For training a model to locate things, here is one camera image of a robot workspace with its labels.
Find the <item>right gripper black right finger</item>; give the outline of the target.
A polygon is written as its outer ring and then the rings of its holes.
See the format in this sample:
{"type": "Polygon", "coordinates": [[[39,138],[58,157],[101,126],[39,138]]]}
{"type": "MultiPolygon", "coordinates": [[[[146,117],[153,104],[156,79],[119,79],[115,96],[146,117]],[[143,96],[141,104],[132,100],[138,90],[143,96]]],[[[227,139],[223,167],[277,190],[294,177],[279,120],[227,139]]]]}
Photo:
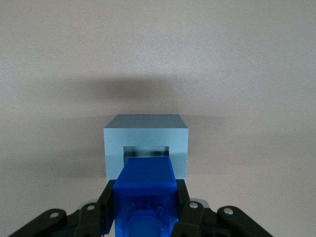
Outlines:
{"type": "Polygon", "coordinates": [[[178,222],[172,237],[270,237],[271,234],[235,206],[216,212],[191,200],[184,180],[177,179],[178,222]]]}

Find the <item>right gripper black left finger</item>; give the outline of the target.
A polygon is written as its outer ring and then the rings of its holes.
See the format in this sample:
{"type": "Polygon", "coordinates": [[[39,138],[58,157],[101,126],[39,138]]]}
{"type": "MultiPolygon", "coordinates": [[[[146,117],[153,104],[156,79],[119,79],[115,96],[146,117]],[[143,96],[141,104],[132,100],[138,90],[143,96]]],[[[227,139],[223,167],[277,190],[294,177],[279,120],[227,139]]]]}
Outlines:
{"type": "Polygon", "coordinates": [[[103,237],[115,219],[110,180],[96,202],[85,204],[68,215],[63,209],[49,209],[11,234],[12,237],[103,237]]]}

